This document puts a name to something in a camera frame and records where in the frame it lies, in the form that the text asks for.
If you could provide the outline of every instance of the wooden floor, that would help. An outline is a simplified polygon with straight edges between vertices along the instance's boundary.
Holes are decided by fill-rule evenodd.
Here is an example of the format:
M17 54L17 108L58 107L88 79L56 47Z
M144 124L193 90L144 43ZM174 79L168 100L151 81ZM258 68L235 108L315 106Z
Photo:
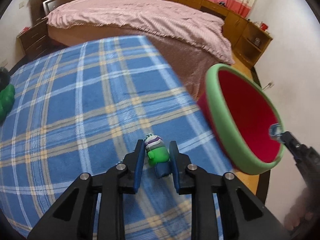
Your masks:
M236 62L232 65L235 69L244 74L248 79L253 80L250 69L248 69L233 53L233 59ZM255 194L259 182L259 175L248 175L241 171L235 170L237 177Z

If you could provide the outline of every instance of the metal screw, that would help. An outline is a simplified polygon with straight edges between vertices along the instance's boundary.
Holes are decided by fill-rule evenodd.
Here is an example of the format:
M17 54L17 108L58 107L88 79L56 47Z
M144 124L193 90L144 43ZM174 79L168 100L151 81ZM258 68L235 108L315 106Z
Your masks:
M116 168L117 168L117 170L119 170L119 171L123 171L123 170L126 168L126 166L125 166L125 164L120 163L120 164L118 164L118 165L116 166Z
M188 165L188 169L191 170L191 171L195 171L197 168L198 168L198 166L195 165L195 164L189 164Z
M89 173L82 173L80 175L80 179L83 179L83 180L86 180L86 179L89 179L90 177L90 174Z
M231 172L228 172L224 175L226 177L226 179L232 180L235 178L235 175Z

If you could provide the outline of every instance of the small figurine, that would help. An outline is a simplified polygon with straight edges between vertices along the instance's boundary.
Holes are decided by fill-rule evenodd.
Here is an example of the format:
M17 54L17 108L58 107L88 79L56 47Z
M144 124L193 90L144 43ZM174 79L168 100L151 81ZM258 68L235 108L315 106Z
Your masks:
M170 156L163 140L159 136L149 133L144 138L144 145L149 165L155 167L157 178L168 176L171 173Z

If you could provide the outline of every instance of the green bowl rim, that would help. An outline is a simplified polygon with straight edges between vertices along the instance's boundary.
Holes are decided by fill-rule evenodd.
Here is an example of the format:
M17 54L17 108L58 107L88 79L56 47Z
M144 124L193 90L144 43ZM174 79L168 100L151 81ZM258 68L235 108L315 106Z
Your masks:
M218 134L219 139L223 144L226 152L235 163L235 165L245 173L255 175L268 171L276 166L281 160L284 152L284 146L282 144L280 145L278 154L275 160L271 163L265 163L261 161L257 156L255 156L255 154L250 150L247 143L242 138L227 107L227 103L222 95L218 78L218 72L220 70L227 70L236 74L245 82L250 84L253 88L255 88L255 90L257 90L267 101L268 105L271 107L273 113L275 114L278 123L281 125L281 127L283 127L280 115L271 103L270 99L262 91L262 89L236 69L232 68L229 65L219 63L213 65L207 71L205 77L206 99L211 112L212 122L215 126L216 133Z

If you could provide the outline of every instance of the electrical outlet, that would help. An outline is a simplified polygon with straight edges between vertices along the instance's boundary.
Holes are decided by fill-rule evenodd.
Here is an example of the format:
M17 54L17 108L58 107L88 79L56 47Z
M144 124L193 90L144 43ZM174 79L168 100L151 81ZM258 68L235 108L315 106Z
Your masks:
M268 85L266 85L262 90L264 91L265 89L272 88L275 84L273 81L269 82Z
M0 67L5 67L8 64L8 60L5 59L4 61L1 62Z

